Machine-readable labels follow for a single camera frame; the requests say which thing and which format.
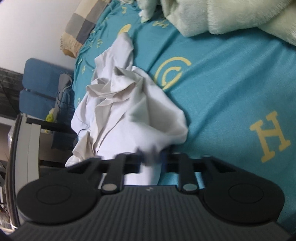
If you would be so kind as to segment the white polo shirt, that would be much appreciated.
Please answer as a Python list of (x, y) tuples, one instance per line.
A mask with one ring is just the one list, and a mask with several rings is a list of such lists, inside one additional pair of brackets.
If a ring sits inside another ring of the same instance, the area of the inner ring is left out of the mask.
[(163, 149), (185, 142), (184, 112), (133, 64), (133, 43), (127, 33), (95, 58), (95, 73), (78, 104), (71, 127), (78, 135), (66, 167), (91, 157), (110, 160), (121, 153), (142, 152), (137, 174), (125, 176), (127, 185), (156, 185), (161, 175), (157, 156)]

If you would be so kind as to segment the yellow green plush toy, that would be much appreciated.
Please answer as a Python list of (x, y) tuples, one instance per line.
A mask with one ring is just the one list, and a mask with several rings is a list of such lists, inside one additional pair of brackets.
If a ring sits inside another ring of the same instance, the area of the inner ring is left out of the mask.
[(47, 114), (45, 121), (50, 123), (55, 123), (57, 120), (58, 111), (55, 108), (52, 108)]

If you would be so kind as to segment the grey cloth on chair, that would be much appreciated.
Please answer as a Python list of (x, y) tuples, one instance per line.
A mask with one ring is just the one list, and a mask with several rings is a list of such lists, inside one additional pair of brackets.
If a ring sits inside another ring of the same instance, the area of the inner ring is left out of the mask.
[(59, 84), (58, 84), (58, 93), (56, 97), (56, 102), (55, 102), (55, 109), (58, 109), (61, 101), (62, 101), (62, 96), (64, 91), (71, 87), (72, 85), (72, 78), (69, 74), (63, 73), (59, 76)]

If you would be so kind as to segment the white desk with black legs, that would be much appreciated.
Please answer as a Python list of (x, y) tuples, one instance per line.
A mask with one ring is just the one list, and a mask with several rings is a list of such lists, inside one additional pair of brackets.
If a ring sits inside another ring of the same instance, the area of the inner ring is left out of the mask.
[(6, 168), (6, 202), (13, 230), (23, 224), (16, 206), (16, 195), (23, 186), (39, 178), (39, 145), (42, 129), (74, 134), (70, 126), (61, 123), (30, 118), (24, 113), (16, 117)]

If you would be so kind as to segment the teal patterned bed sheet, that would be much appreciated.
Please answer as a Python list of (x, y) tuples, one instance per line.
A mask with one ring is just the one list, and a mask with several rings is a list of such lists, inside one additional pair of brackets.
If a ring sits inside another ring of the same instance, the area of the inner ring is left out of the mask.
[(278, 222), (295, 232), (295, 47), (259, 29), (183, 37), (157, 9), (142, 23), (137, 3), (112, 1), (81, 48), (72, 88), (79, 103), (95, 58), (120, 31), (134, 64), (184, 111), (189, 133), (175, 149), (214, 156), (281, 187)]

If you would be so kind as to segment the blue covered chair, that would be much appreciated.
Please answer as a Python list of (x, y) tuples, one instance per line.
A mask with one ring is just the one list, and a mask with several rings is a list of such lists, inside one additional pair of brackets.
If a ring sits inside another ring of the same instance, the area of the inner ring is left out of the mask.
[(73, 76), (73, 70), (30, 58), (25, 62), (22, 84), (25, 89), (55, 98), (61, 74)]
[(19, 109), (22, 113), (45, 120), (50, 110), (57, 108), (55, 122), (70, 125), (74, 114), (74, 91), (66, 89), (62, 96), (46, 98), (39, 94), (22, 90), (20, 92)]

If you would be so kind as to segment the dark window grille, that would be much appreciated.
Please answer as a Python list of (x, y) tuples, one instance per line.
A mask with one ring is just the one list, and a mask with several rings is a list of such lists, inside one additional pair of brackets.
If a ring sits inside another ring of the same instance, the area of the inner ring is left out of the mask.
[(22, 78), (21, 73), (1, 68), (1, 117), (15, 120), (20, 113), (20, 92), (23, 90)]

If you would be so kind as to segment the plaid checkered pillow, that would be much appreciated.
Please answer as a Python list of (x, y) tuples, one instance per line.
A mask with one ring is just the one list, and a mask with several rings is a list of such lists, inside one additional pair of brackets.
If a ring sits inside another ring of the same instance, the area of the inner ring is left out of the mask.
[(71, 16), (61, 36), (60, 49), (64, 55), (76, 58), (110, 1), (82, 0)]

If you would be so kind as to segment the green cartoon fleece blanket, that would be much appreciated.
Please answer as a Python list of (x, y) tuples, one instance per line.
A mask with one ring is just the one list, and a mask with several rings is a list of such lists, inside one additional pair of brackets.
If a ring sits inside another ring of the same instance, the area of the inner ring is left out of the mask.
[(157, 8), (185, 37), (220, 35), (259, 28), (295, 45), (295, 1), (138, 1), (139, 16), (149, 21)]

